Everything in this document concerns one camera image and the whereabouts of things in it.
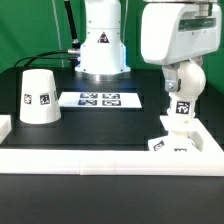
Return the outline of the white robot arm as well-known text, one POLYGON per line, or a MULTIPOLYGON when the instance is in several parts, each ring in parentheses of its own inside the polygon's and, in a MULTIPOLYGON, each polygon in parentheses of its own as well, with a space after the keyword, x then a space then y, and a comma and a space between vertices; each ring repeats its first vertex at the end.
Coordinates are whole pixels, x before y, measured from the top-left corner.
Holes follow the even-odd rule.
MULTIPOLYGON (((217 0, 143 0, 140 49, 143 60, 161 65, 165 89, 180 89, 180 64, 218 50, 222 11, 217 0)), ((127 72, 120 40, 119 0, 84 0, 86 40, 78 72, 110 78, 127 72)))

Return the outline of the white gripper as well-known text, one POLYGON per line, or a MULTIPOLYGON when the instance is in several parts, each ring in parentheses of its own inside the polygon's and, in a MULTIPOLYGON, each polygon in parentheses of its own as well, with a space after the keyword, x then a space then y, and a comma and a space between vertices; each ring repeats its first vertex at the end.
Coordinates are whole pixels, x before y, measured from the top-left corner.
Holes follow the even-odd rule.
POLYGON ((145 62, 163 65, 167 92, 180 90, 177 62, 218 50, 221 23, 221 7, 215 1, 153 2, 145 6, 141 54, 145 62))

